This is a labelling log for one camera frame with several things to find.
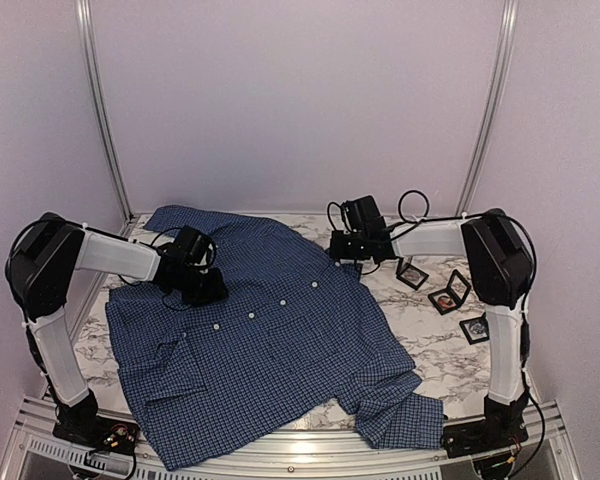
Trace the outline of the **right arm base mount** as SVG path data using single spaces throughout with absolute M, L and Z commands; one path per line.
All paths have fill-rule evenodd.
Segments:
M 523 419 L 527 405 L 526 396 L 510 404 L 485 397 L 484 418 L 445 426 L 441 446 L 449 458 L 458 458 L 522 444 L 529 438 Z

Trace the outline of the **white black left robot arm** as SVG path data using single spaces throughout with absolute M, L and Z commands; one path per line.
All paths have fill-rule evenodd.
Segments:
M 69 339 L 66 303 L 78 270 L 149 282 L 166 294 L 178 291 L 184 304 L 207 305 L 228 296 L 215 265 L 216 242 L 189 226 L 174 240 L 147 245 L 102 232 L 47 212 L 14 240 L 5 264 L 12 296 L 25 318 L 32 354 L 61 408 L 73 409 L 69 431 L 86 445 L 105 438 L 106 423 L 89 408 L 92 395 Z

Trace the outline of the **white blue round brooch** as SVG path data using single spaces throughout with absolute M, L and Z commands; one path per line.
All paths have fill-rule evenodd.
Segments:
M 485 328 L 481 323 L 476 323 L 471 327 L 471 331 L 474 335 L 483 335 L 485 333 Z

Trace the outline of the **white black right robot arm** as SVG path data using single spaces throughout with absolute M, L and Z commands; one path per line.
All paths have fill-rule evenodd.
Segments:
M 344 224 L 334 229 L 328 252 L 336 260 L 385 260 L 410 256 L 466 259 L 471 287 L 485 306 L 490 335 L 490 381 L 475 438 L 495 448 L 514 431 L 511 414 L 529 400 L 525 368 L 530 351 L 528 297 L 537 255 L 523 224 L 501 209 L 455 217 L 401 220 L 389 225 L 366 204 L 339 207 Z

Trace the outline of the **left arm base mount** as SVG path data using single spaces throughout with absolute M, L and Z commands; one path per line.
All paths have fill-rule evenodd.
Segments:
M 99 414 L 92 391 L 74 406 L 56 403 L 53 436 L 98 452 L 133 455 L 139 437 L 134 422 L 119 421 Z

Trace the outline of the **orange rimmed round brooch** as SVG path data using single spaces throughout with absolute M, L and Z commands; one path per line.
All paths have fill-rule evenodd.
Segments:
M 438 304 L 443 308 L 453 308 L 456 305 L 455 301 L 447 296 L 440 296 L 438 298 Z

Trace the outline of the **blue checked shirt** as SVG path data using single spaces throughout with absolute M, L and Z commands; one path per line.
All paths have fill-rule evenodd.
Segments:
M 171 205 L 154 232 L 217 244 L 227 299 L 182 308 L 154 285 L 113 290 L 109 337 L 131 414 L 169 470 L 231 453 L 336 400 L 375 448 L 435 449 L 441 401 L 350 265 L 269 218 Z

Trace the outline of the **brown round brooch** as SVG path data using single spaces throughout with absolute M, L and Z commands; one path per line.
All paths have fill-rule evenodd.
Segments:
M 406 271 L 404 273 L 403 277 L 405 279 L 407 279 L 408 281 L 414 282 L 414 283 L 419 282 L 420 279 L 421 279 L 421 275 L 418 272 L 414 271 L 414 270 L 408 270 L 408 271 Z

